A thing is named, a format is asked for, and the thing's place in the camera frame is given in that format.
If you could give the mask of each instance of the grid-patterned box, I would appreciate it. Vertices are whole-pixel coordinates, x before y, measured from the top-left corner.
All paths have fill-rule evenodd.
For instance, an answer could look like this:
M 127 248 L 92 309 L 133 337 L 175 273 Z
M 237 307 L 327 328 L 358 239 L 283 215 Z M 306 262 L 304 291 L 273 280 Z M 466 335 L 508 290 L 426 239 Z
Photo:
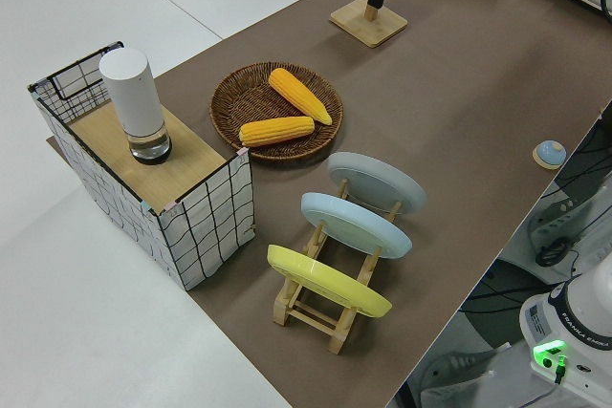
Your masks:
M 30 85 L 29 91 L 94 201 L 189 290 L 254 237 L 249 152 L 239 151 L 163 211 L 151 208 L 70 127 L 108 100 L 99 61 L 122 46 L 117 42 L 90 54 Z

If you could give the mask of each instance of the green light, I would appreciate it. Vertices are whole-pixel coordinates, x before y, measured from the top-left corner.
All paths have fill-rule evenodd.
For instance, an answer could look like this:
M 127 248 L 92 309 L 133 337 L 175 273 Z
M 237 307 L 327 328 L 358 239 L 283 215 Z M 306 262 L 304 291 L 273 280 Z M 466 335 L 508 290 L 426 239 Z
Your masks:
M 565 355 L 558 355 L 557 357 L 555 355 L 560 353 L 562 349 L 565 349 L 566 346 L 565 341 L 560 339 L 534 346 L 534 360 L 538 365 L 547 368 L 551 365 L 545 365 L 545 359 L 549 360 L 548 363 L 552 363 L 551 360 L 556 360 L 557 365 L 565 365 Z

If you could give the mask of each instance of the glass base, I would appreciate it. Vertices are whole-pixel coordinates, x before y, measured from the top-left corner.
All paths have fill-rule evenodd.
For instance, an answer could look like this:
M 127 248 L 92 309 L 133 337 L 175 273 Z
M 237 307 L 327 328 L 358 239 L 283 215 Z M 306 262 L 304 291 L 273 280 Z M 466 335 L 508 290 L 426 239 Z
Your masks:
M 167 160 L 172 150 L 172 139 L 162 127 L 157 133 L 146 138 L 135 138 L 128 135 L 132 157 L 142 164 L 160 164 Z

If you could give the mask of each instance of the plate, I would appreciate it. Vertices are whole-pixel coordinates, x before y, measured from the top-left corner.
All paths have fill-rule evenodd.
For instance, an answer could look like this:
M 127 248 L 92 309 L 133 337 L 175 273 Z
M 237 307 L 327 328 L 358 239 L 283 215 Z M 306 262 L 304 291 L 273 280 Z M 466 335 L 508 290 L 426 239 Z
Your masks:
M 382 247 L 381 258 L 401 258 L 412 248 L 403 231 L 360 205 L 322 193 L 302 196 L 302 214 L 312 225 L 324 222 L 323 232 L 364 253 Z
M 315 122 L 308 137 L 251 148 L 251 156 L 266 161 L 303 160 L 326 147 L 342 124 L 342 101 L 334 87 L 323 77 L 302 66 L 286 62 L 261 62 L 239 69 L 219 84 L 210 103 L 210 117 L 217 133 L 236 150 L 240 126 L 266 118 L 299 117 L 303 114 L 268 83 L 270 73 L 282 67 L 317 96 L 332 117 L 330 126 Z
M 348 194 L 362 203 L 389 212 L 397 201 L 400 214 L 420 210 L 427 202 L 424 189 L 399 169 L 359 153 L 330 155 L 327 171 L 338 186 L 348 179 Z
M 355 308 L 369 317 L 383 317 L 391 303 L 356 279 L 281 246 L 268 246 L 268 263 L 282 275 L 296 281 L 344 308 Z

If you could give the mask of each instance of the storage box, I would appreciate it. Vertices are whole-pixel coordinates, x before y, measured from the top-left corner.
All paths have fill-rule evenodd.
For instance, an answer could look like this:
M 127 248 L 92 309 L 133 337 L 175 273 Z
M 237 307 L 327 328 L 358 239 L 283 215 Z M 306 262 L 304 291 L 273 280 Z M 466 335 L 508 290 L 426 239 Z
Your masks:
M 168 161 L 132 160 L 98 70 L 101 57 L 122 46 L 90 54 L 29 91 L 94 201 L 189 290 L 254 237 L 249 151 L 225 161 L 166 111 L 173 141 Z M 109 147 L 113 141 L 124 146 Z

